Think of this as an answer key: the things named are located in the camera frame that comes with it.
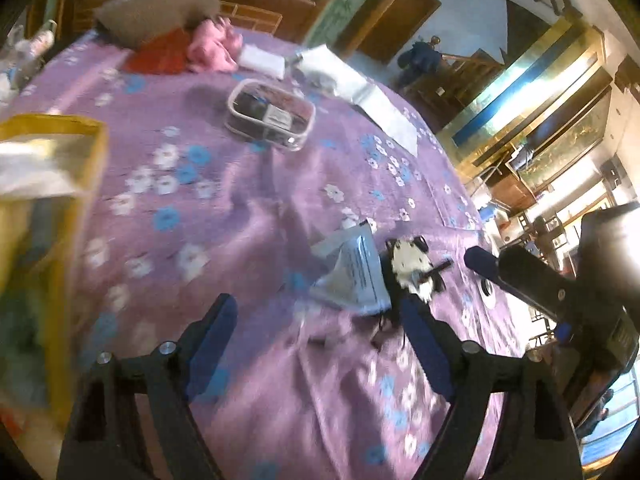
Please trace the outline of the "black electric motor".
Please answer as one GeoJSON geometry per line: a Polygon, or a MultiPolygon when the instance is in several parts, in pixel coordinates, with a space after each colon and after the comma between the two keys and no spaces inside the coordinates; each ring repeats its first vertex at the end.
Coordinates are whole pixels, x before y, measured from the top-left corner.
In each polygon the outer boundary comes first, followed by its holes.
{"type": "Polygon", "coordinates": [[[390,307],[376,316],[379,332],[400,327],[402,297],[416,296],[421,304],[429,307],[433,297],[446,290],[442,274],[454,264],[451,258],[433,261],[430,246],[422,235],[388,238],[380,253],[380,263],[390,307]]]}

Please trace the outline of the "silver foil packet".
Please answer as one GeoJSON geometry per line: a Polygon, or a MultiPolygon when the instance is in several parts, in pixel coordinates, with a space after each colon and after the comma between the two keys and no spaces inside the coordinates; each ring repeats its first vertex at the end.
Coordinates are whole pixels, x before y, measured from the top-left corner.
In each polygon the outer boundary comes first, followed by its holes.
{"type": "Polygon", "coordinates": [[[370,224],[335,231],[311,247],[329,269],[310,286],[314,299],[353,315],[376,315],[392,306],[370,224]]]}

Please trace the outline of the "purple floral tablecloth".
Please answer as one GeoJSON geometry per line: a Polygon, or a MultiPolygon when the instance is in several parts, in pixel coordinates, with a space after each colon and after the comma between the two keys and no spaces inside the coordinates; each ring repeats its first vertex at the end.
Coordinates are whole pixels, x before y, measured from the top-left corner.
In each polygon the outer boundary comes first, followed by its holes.
{"type": "Polygon", "coordinates": [[[125,52],[85,36],[54,58],[9,115],[78,115],[107,125],[108,159],[81,221],[70,297],[74,370],[176,338],[226,292],[238,325],[192,405],[230,479],[409,479],[447,411],[409,341],[378,318],[310,298],[311,251],[368,222],[378,244],[423,236],[450,259],[434,315],[463,339],[513,351],[505,304],[480,299],[463,256],[489,243],[433,133],[408,154],[348,104],[288,81],[316,122],[288,153],[235,136],[226,101],[240,74],[128,75],[125,52]]]}

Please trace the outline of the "yellow-edged white foam box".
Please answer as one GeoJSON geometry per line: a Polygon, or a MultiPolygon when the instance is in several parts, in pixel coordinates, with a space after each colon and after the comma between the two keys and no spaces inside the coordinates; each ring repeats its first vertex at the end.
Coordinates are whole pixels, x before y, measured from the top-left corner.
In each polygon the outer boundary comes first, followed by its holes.
{"type": "Polygon", "coordinates": [[[108,159],[81,116],[1,125],[1,475],[52,479],[73,405],[72,289],[108,159]]]}

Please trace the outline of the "clear plastic container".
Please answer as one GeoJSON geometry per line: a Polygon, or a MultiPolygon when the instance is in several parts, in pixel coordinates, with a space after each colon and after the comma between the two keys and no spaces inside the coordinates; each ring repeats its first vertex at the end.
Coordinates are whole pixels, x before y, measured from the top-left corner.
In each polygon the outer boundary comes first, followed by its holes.
{"type": "Polygon", "coordinates": [[[242,80],[227,99],[226,127],[248,140],[299,152],[316,120],[314,103],[277,84],[242,80]]]}

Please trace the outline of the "white paper sheets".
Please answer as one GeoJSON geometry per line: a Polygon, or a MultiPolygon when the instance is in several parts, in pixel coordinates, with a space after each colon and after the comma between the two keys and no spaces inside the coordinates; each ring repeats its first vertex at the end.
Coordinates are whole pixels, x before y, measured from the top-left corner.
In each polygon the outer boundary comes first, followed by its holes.
{"type": "Polygon", "coordinates": [[[386,136],[413,157],[418,156],[416,127],[375,82],[345,63],[325,44],[299,53],[294,66],[322,91],[359,108],[386,136]]]}

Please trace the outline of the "person in dark clothes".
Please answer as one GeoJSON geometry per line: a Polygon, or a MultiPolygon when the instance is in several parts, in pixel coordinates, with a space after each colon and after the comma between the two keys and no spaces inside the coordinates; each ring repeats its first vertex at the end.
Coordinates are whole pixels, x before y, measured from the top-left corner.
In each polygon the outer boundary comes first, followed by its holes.
{"type": "Polygon", "coordinates": [[[442,62],[442,54],[437,50],[439,44],[439,36],[431,36],[428,41],[416,41],[408,51],[398,56],[397,65],[401,69],[397,83],[399,89],[414,84],[424,75],[437,73],[442,62]]]}

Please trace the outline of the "red cloth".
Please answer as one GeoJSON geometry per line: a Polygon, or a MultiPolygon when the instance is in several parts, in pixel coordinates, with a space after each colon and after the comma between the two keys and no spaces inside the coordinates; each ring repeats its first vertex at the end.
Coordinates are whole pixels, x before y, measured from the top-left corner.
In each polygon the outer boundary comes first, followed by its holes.
{"type": "Polygon", "coordinates": [[[178,28],[158,36],[134,51],[122,70],[139,75],[179,75],[186,71],[186,50],[191,34],[178,28]]]}

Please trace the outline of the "white rectangular box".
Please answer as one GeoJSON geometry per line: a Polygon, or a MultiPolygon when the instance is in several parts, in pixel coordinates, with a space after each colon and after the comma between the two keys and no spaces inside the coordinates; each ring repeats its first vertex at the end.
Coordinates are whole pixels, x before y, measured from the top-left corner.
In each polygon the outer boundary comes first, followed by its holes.
{"type": "Polygon", "coordinates": [[[273,79],[282,80],[285,76],[285,58],[282,55],[262,50],[254,44],[246,44],[242,47],[236,62],[246,70],[254,70],[256,73],[273,79]]]}

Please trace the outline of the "pink plush cloth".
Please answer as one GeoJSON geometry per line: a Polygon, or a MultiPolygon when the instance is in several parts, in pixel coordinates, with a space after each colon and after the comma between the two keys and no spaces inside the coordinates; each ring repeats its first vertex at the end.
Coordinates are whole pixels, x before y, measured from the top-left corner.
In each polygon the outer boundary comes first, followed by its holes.
{"type": "Polygon", "coordinates": [[[202,21],[186,50],[186,66],[194,73],[233,73],[242,47],[243,37],[228,18],[202,21]]]}

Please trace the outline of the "wooden door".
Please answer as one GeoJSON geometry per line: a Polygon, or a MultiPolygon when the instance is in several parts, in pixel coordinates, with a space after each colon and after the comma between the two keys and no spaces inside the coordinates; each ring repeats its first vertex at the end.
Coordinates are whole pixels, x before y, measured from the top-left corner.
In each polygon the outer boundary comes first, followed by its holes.
{"type": "Polygon", "coordinates": [[[441,5],[439,0],[394,0],[364,37],[357,51],[382,64],[392,62],[441,5]]]}

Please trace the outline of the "brown fuzzy cushion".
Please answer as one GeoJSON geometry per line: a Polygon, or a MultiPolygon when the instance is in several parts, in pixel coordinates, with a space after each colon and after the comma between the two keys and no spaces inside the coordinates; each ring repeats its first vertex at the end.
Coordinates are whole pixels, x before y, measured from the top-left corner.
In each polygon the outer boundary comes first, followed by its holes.
{"type": "Polygon", "coordinates": [[[137,50],[172,30],[216,18],[219,11],[219,0],[110,0],[94,11],[94,18],[116,44],[137,50]]]}

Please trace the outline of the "clear plastic bags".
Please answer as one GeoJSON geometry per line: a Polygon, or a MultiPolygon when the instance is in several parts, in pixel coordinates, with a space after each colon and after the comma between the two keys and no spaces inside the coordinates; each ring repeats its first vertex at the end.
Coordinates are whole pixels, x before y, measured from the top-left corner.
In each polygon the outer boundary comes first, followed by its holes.
{"type": "Polygon", "coordinates": [[[24,26],[14,25],[1,48],[1,90],[21,90],[43,66],[44,56],[55,43],[58,23],[47,20],[32,38],[24,36],[24,26]]]}

